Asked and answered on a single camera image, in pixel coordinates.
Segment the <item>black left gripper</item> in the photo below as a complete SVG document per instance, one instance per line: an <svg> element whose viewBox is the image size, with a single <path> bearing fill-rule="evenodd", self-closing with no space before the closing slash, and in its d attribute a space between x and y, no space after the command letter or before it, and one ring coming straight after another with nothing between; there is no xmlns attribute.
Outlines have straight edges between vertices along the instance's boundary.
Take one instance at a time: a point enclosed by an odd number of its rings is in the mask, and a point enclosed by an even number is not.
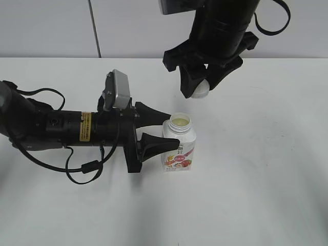
<svg viewBox="0 0 328 246"><path fill-rule="evenodd" d="M162 153L178 149L176 138L162 138L143 133L138 141L136 128L160 126L169 120L171 114L152 109L141 102L135 107L129 100L125 109L104 110L105 101L100 99L97 112L92 114L92 143L106 147L117 144L123 147L128 173L139 173L142 162Z"/></svg>

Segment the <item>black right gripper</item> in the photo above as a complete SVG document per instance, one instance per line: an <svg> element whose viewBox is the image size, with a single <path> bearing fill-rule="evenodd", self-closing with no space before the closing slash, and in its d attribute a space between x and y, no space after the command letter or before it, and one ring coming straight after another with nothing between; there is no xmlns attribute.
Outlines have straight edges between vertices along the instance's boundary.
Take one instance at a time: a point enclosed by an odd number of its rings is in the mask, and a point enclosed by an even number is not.
<svg viewBox="0 0 328 246"><path fill-rule="evenodd" d="M170 72L179 67L180 90L185 98L191 98L204 79L208 81L210 91L214 90L225 77L242 66L241 53L253 50L257 43L258 37L252 32L199 41L190 37L165 51L163 64Z"/></svg>

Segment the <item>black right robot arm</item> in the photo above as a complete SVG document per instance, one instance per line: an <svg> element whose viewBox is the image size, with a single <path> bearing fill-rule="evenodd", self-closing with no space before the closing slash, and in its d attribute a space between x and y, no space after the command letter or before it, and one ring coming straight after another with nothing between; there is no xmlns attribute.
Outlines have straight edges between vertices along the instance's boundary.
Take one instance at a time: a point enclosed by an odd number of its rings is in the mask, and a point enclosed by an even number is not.
<svg viewBox="0 0 328 246"><path fill-rule="evenodd" d="M190 98L204 80L213 90L240 68L240 54L258 38L247 28L258 1L161 1L164 15L195 11L189 38L163 55L170 72L179 69L180 90Z"/></svg>

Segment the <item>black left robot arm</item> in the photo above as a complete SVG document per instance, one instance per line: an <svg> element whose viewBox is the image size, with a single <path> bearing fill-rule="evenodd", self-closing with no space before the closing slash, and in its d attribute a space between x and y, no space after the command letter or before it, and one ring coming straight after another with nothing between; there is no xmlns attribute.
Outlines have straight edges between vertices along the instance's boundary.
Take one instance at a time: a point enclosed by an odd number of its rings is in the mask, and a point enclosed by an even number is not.
<svg viewBox="0 0 328 246"><path fill-rule="evenodd" d="M144 161L179 147L176 138L137 137L138 128L160 126L170 118L141 102L106 109L101 97L96 112L82 112L54 109L32 96L10 81L1 82L1 134L26 157L32 151L72 146L122 147L128 172L138 173Z"/></svg>

